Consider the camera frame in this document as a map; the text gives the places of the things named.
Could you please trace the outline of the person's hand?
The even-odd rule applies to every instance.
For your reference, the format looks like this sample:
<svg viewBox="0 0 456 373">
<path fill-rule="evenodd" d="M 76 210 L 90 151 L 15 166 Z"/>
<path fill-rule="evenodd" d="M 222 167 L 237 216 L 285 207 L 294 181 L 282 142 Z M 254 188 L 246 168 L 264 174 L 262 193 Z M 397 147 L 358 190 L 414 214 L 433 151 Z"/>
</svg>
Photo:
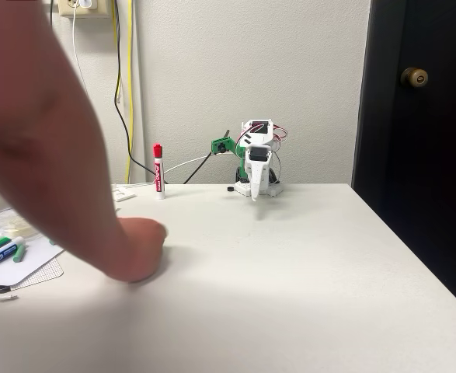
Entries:
<svg viewBox="0 0 456 373">
<path fill-rule="evenodd" d="M 118 218 L 115 229 L 78 239 L 66 250 L 114 280 L 137 282 L 158 270 L 166 237 L 166 227 L 155 220 Z"/>
</svg>

